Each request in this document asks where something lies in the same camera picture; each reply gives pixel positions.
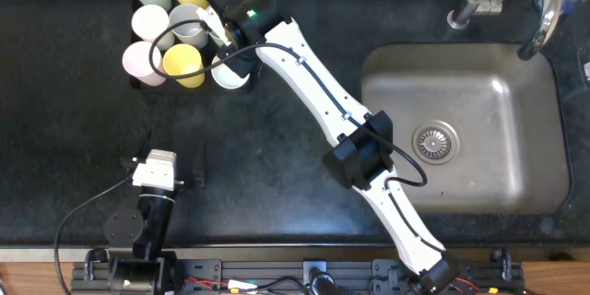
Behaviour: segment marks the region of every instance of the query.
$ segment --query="faucet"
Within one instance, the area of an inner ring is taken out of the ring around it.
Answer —
[[[473,15],[500,14],[503,0],[463,0],[457,10],[447,16],[447,22],[454,29],[464,29]],[[518,49],[522,60],[529,60],[539,52],[551,38],[561,13],[561,0],[543,0],[543,12],[538,29]]]

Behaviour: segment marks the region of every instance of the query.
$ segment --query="sink drain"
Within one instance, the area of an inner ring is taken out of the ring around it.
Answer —
[[[442,121],[421,125],[414,132],[412,141],[418,156],[431,164],[447,162],[459,147],[455,131]]]

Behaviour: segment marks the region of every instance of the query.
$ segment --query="stainless steel sink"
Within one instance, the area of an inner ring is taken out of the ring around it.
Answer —
[[[570,177],[551,65],[517,45],[391,45],[363,66],[362,102],[429,176],[405,186],[420,212],[549,213]],[[393,154],[401,176],[418,179]]]

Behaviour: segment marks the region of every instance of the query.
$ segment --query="small robot arm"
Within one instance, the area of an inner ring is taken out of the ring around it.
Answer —
[[[446,289],[459,275],[457,262],[430,234],[400,182],[391,180],[397,176],[389,157],[393,150],[374,139],[378,135],[392,142],[389,117],[384,112],[371,114],[347,94],[277,0],[207,1],[217,12],[228,38],[218,53],[220,57],[252,45],[275,45],[256,47],[250,61],[260,59],[274,69],[313,114],[333,147],[323,158],[325,166],[340,184],[362,195],[385,225],[402,262],[417,276],[411,291],[438,294]],[[244,72],[243,63],[241,59],[240,65],[232,65],[231,61],[226,65],[245,76],[248,71]]]

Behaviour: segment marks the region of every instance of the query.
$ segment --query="wooden surface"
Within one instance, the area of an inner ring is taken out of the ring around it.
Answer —
[[[62,264],[69,287],[73,265]],[[524,263],[526,285],[546,295],[590,294],[590,263],[531,262]],[[8,295],[63,295],[53,263],[0,264],[0,276]]]

